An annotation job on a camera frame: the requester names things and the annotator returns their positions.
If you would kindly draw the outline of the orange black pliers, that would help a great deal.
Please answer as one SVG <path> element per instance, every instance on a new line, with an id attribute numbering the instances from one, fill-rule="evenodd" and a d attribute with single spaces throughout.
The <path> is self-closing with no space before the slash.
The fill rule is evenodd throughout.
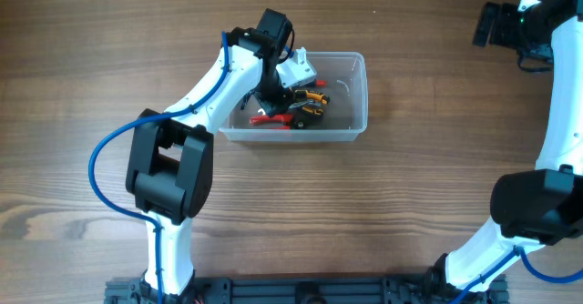
<path id="1" fill-rule="evenodd" d="M 292 91 L 293 103 L 289 109 L 310 119 L 322 119 L 325 107 L 331 102 L 329 96 L 311 89 Z"/>

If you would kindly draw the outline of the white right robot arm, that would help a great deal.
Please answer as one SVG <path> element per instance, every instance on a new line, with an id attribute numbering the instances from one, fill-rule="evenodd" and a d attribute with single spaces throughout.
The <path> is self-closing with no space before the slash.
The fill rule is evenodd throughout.
<path id="1" fill-rule="evenodd" d="M 548 283 L 582 278 L 581 272 L 546 275 L 528 259 L 534 251 L 582 235 L 582 0 L 488 2 L 473 43 L 513 49 L 519 61 L 543 62 L 538 70 L 552 73 L 553 86 L 534 169 L 502 176 L 492 191 L 487 222 L 425 272 L 423 294 L 450 303 L 487 291 L 517 261 Z"/>

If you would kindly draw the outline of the red handled snips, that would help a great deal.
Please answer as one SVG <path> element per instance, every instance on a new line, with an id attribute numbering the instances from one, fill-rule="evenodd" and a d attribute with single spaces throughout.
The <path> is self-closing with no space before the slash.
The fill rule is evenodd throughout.
<path id="1" fill-rule="evenodd" d="M 269 125 L 272 129 L 305 129 L 311 125 L 314 125 L 317 120 L 314 118 L 301 117 L 294 114 L 280 114 L 273 117 L 255 116 L 251 117 L 249 120 L 250 124 L 254 127 Z"/>

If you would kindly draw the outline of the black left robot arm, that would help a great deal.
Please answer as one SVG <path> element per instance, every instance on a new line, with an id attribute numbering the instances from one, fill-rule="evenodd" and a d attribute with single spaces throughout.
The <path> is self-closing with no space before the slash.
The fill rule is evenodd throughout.
<path id="1" fill-rule="evenodd" d="M 190 227 L 210 194 L 214 137 L 239 102 L 254 96 L 268 117 L 287 111 L 298 79 L 282 80 L 294 31 L 283 13 L 266 10 L 256 27 L 221 37 L 216 62 L 165 112 L 144 110 L 132 127 L 126 189 L 148 227 L 148 268 L 139 296 L 148 303 L 195 299 Z"/>

